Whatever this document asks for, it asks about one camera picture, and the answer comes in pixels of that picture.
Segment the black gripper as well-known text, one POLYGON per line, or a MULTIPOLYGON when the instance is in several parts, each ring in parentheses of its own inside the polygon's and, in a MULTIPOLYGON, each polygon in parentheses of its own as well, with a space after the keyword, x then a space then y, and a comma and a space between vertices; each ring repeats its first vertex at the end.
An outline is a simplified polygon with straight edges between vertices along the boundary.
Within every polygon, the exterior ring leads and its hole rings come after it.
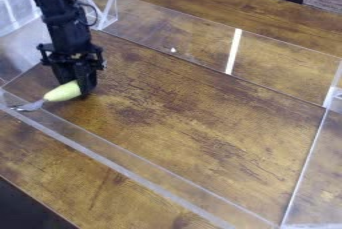
POLYGON ((86 96, 97 85, 96 70, 104 70, 106 61, 102 58, 102 48, 90 44, 84 51, 73 53, 57 52, 50 43, 38 44, 35 49, 41 54, 41 63, 52 66, 53 75, 60 84, 65 84, 76 77, 80 93, 86 96), (62 65, 64 63, 76 63, 72 67, 62 65))

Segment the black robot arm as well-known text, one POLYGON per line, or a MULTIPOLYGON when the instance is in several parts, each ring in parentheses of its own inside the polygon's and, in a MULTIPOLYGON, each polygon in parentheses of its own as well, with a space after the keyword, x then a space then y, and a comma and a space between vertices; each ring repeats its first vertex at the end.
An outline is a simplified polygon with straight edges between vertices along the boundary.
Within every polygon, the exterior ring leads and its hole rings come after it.
POLYGON ((37 45, 41 64, 52 68, 60 84, 74 81, 85 96, 97 85, 97 71, 105 67, 102 48, 92 43, 85 4, 78 0, 33 1, 52 40, 37 45))

